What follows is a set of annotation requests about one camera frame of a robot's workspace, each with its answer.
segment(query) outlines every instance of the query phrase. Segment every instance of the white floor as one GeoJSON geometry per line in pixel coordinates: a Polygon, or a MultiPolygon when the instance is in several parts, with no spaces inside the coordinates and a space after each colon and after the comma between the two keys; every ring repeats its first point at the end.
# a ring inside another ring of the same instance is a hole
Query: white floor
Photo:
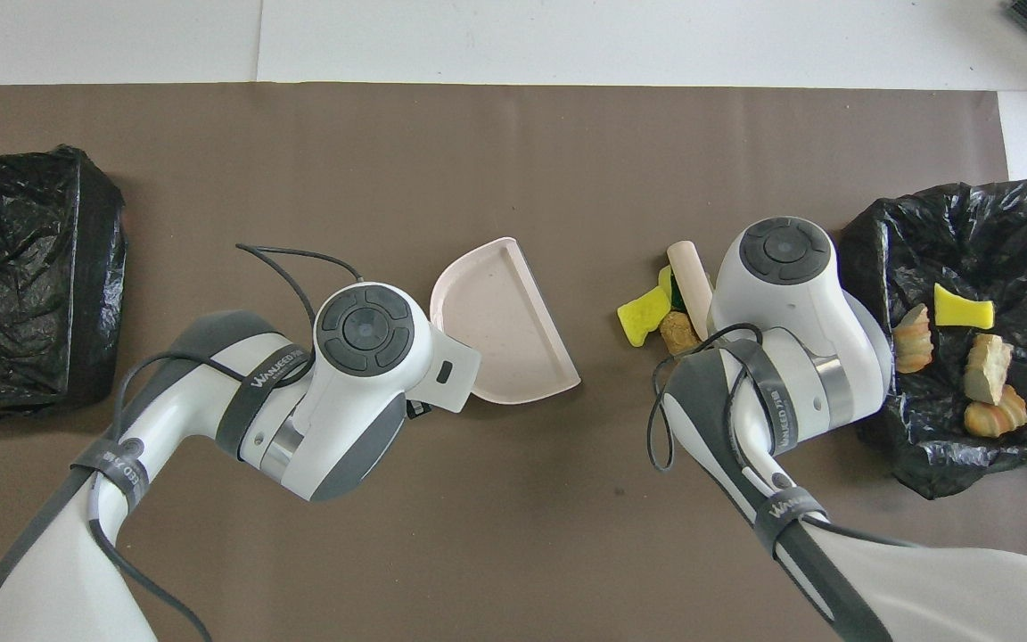
{"type": "Polygon", "coordinates": [[[1027,178],[1027,34],[996,0],[0,0],[0,84],[346,80],[1001,91],[1027,178]]]}

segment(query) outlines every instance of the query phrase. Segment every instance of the brown mat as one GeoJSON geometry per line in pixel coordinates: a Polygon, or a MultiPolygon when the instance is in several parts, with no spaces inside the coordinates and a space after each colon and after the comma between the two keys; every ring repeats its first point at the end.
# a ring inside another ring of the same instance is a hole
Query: brown mat
{"type": "MultiPolygon", "coordinates": [[[[629,347],[614,310],[652,288],[675,240],[714,271],[761,217],[835,228],[879,196],[1006,179],[983,92],[0,86],[0,153],[58,143],[129,202],[120,369],[216,309],[308,341],[296,298],[237,240],[340,255],[425,304],[450,261],[510,235],[584,379],[409,423],[331,503],[184,444],[119,547],[220,641],[835,639],[688,456],[672,475],[649,467],[663,345],[629,347]]],[[[345,284],[290,265],[317,303],[345,284]]],[[[0,423],[0,556],[107,412],[0,423]]],[[[848,429],[783,464],[841,524],[1027,553],[1027,470],[929,503],[848,429]]],[[[161,639],[194,639],[138,595],[161,639]]]]}

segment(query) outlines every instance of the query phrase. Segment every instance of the cable strap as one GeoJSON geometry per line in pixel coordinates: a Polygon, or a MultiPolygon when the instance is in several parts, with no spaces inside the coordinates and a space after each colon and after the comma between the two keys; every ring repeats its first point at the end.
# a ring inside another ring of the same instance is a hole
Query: cable strap
{"type": "Polygon", "coordinates": [[[798,485],[775,492],[755,509],[753,525],[755,536],[759,538],[759,543],[767,549],[767,553],[771,554],[771,558],[774,558],[774,541],[791,522],[806,516],[807,513],[822,513],[824,517],[827,516],[822,504],[811,497],[806,488],[798,485]]]}
{"type": "Polygon", "coordinates": [[[121,489],[131,513],[150,488],[150,476],[145,470],[145,464],[138,459],[144,451],[142,440],[136,438],[120,444],[103,438],[83,450],[70,467],[102,473],[105,479],[121,489]]]}

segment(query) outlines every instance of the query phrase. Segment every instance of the small black rectangle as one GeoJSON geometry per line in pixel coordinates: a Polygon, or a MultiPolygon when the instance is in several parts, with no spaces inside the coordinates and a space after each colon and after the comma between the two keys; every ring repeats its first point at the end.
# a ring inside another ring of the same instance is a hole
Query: small black rectangle
{"type": "Polygon", "coordinates": [[[445,383],[450,380],[450,371],[454,369],[454,365],[451,362],[443,362],[443,369],[439,371],[440,383],[445,383]]]}

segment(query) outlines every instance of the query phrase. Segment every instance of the white plastic tray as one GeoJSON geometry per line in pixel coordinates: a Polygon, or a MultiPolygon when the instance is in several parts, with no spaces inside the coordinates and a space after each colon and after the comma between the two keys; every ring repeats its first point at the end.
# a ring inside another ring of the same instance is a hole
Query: white plastic tray
{"type": "Polygon", "coordinates": [[[435,282],[430,322],[482,353],[473,394],[537,402],[581,382],[522,249],[509,236],[454,261],[435,282]]]}

